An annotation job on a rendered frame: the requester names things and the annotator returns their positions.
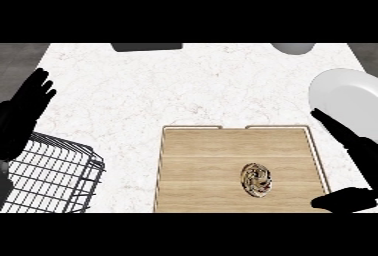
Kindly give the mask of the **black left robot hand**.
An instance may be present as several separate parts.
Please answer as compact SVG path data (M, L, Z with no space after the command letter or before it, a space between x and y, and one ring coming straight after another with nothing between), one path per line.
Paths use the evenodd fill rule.
M0 103L0 160L11 161L20 155L37 120L56 95L47 76L48 72L38 68L11 99Z

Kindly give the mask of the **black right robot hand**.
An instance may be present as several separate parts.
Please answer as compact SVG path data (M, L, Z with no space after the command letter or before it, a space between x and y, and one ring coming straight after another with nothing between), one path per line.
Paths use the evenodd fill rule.
M310 202L313 208L324 209L336 214L353 213L378 206L378 143L355 133L317 108L311 116L324 126L335 140L347 150L353 163L370 188L347 187Z

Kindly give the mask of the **white round plate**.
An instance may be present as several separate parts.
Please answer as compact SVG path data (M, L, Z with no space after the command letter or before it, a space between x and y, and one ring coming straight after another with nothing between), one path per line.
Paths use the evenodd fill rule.
M310 83L308 105L378 143L378 77L345 68L323 71Z

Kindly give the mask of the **brown swirled cupcake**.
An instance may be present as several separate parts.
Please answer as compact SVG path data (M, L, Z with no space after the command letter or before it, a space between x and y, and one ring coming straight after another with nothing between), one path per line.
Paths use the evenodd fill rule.
M245 192L257 198L262 198L271 190L271 174L258 163L249 163L240 171L240 185Z

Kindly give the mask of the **pale wooden tray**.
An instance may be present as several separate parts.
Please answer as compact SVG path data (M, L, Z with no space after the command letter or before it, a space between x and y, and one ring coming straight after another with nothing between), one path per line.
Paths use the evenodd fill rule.
M271 174L258 198L243 190L246 165ZM162 128L153 211L305 213L327 194L322 161L305 125Z

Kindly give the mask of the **dark grey flat appliance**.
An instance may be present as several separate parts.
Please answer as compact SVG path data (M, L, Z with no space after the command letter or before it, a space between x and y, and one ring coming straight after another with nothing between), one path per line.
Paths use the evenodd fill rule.
M110 46L116 52L178 50L183 48L181 43L112 43Z

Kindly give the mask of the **grey round bowl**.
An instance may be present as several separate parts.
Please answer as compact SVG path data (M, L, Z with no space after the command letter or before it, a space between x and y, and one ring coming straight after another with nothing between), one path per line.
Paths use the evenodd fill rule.
M274 49L288 55L302 55L311 51L313 43L273 43Z

